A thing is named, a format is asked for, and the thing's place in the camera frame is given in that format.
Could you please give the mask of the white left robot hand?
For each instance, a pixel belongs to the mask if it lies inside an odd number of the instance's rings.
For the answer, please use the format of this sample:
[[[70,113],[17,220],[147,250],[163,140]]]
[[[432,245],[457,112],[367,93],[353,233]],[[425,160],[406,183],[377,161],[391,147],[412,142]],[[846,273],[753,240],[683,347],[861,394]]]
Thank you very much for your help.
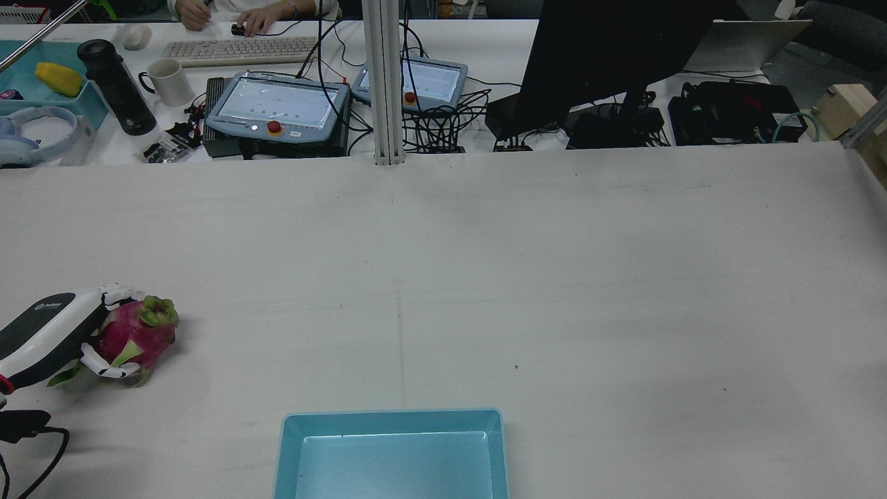
[[[114,282],[60,292],[29,306],[2,329],[2,395],[47,381],[74,360],[99,376],[135,376],[136,363],[113,367],[91,345],[111,310],[132,300],[132,291]]]

